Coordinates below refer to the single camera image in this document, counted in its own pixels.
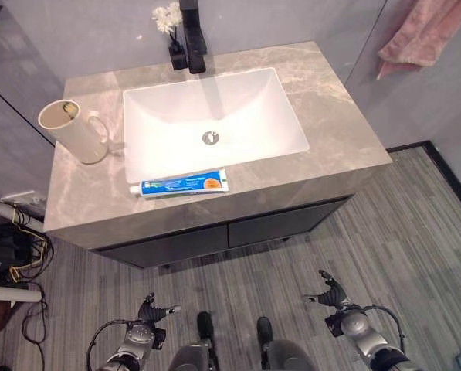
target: black faucet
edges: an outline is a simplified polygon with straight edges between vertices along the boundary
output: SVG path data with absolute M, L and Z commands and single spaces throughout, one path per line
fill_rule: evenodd
M 202 56 L 208 50 L 199 24 L 198 0 L 179 0 L 179 4 L 184 25 L 189 72 L 203 73 L 206 71 L 206 65 Z

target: mug handle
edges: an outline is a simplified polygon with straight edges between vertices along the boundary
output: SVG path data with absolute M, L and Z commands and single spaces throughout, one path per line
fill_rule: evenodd
M 100 112 L 98 111 L 90 111 L 89 114 L 88 114 L 88 123 L 91 123 L 91 119 L 93 118 L 96 118 L 97 121 L 103 125 L 103 128 L 105 129 L 105 132 L 107 133 L 107 136 L 105 137 L 105 139 L 103 139 L 101 141 L 102 144 L 106 144 L 108 143 L 108 139 L 110 138 L 110 131 L 108 130 L 108 127 L 105 125 L 105 123 L 101 120 L 100 118 Z

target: marble countertop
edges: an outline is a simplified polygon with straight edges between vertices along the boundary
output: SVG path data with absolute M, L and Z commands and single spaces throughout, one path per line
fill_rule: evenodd
M 96 110 L 110 129 L 110 154 L 79 163 L 57 143 L 46 207 L 48 234 L 88 249 L 356 192 L 391 163 L 371 127 L 314 42 L 208 56 L 207 72 L 170 63 L 67 80 L 65 98 Z M 141 199 L 124 174 L 122 93 L 135 87 L 274 67 L 309 151 L 226 166 L 225 194 Z

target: sink drain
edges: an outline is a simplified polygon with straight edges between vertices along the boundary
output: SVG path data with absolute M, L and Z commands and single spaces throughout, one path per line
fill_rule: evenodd
M 206 145 L 215 145 L 220 140 L 220 135 L 216 131 L 207 131 L 202 135 L 202 141 Z

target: white sink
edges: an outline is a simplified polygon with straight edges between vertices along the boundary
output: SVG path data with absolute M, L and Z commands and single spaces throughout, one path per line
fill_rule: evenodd
M 161 179 L 309 149 L 273 68 L 124 91 L 126 179 Z

